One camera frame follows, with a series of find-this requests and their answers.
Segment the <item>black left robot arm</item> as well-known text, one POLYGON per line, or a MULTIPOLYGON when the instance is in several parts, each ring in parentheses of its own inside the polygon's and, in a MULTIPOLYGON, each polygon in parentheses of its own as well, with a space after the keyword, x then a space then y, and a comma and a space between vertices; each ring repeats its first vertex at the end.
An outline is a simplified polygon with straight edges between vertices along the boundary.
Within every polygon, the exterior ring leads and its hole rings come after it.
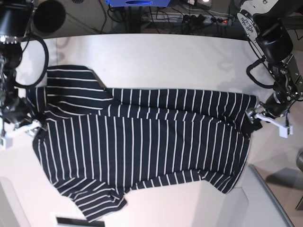
POLYGON ((246 111, 250 123, 257 129, 260 122, 272 123, 279 128, 280 137, 293 134, 289 112, 295 102, 303 99, 303 77, 292 53, 293 42, 282 19, 303 6, 301 0, 242 0, 237 18, 257 60, 246 69, 248 77, 258 86, 274 93, 266 102, 246 111), (263 64, 274 80, 265 85, 251 71, 263 64))

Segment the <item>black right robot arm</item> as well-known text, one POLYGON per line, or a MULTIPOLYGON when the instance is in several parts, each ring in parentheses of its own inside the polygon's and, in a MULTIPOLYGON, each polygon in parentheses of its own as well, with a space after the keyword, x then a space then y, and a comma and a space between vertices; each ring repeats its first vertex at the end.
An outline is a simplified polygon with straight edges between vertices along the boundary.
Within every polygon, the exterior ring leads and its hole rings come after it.
POLYGON ((35 88, 44 78, 49 62, 49 52, 44 40, 31 33, 31 21, 36 4, 33 0, 2 0, 0 2, 0 119, 2 124, 12 123, 15 129, 28 126, 33 120, 29 107, 19 97, 18 89, 35 88), (44 50, 44 67, 39 78, 30 85, 16 81, 16 68, 23 57, 21 43, 33 38, 44 50))

